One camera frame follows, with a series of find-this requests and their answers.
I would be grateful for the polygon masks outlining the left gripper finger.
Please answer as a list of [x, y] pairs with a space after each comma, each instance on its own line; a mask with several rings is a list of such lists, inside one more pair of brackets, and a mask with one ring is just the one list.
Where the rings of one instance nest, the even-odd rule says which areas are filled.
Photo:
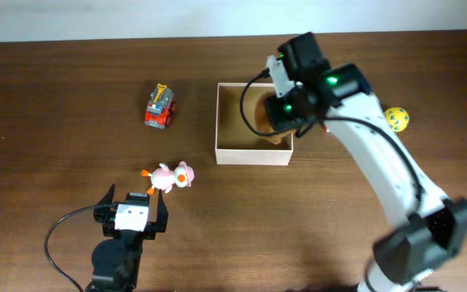
[[98, 205], [111, 205], [114, 199], [115, 185], [112, 184], [106, 194], [97, 203]]
[[169, 213], [166, 208], [163, 192], [162, 190], [158, 191], [158, 205], [156, 210], [156, 223], [157, 224], [166, 224], [168, 221]]

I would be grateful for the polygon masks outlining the white pink toy duck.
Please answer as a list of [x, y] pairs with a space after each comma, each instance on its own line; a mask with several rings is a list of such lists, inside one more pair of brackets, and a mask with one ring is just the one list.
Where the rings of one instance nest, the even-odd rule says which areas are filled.
[[180, 188], [191, 187], [191, 183], [195, 179], [194, 170], [185, 161], [180, 161], [173, 170], [166, 164], [160, 163], [159, 167], [153, 172], [142, 170], [141, 175], [150, 178], [151, 187], [147, 189], [149, 195], [153, 195], [155, 190], [169, 193], [173, 186]]

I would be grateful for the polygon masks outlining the brown plush toy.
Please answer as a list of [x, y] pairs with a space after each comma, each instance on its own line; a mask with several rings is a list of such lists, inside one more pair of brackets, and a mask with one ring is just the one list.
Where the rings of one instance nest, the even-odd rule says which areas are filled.
[[[273, 133], [273, 129], [267, 115], [267, 111], [264, 106], [264, 101], [274, 95], [273, 92], [266, 92], [263, 94], [255, 105], [254, 120], [255, 129], [261, 133]], [[272, 144], [279, 144], [288, 134], [293, 134], [293, 130], [289, 130], [278, 135], [264, 137], [264, 140]]]

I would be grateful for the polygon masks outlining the pink cardboard box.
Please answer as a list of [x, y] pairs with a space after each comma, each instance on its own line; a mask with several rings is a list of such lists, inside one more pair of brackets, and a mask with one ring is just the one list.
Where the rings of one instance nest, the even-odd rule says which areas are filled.
[[273, 144], [252, 133], [242, 120], [239, 99], [244, 83], [219, 83], [216, 95], [215, 154], [218, 165], [288, 165], [293, 136]]

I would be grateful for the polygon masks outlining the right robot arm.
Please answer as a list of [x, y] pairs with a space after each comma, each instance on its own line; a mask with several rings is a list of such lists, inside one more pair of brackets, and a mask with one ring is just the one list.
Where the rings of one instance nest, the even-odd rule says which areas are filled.
[[467, 200], [451, 200], [417, 165], [353, 63], [334, 68], [308, 32], [266, 61], [276, 94], [264, 102], [275, 132], [317, 122], [349, 151], [392, 225], [373, 245], [358, 291], [413, 291], [456, 257], [467, 238]]

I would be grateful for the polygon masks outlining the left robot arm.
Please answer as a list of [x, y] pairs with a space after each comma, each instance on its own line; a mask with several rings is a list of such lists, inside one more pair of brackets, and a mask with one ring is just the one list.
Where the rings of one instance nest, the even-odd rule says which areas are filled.
[[129, 292], [136, 288], [143, 242], [164, 233], [169, 213], [163, 193], [130, 192], [126, 200], [114, 200], [115, 186], [93, 209], [96, 222], [102, 225], [106, 240], [92, 252], [92, 280], [86, 291]]

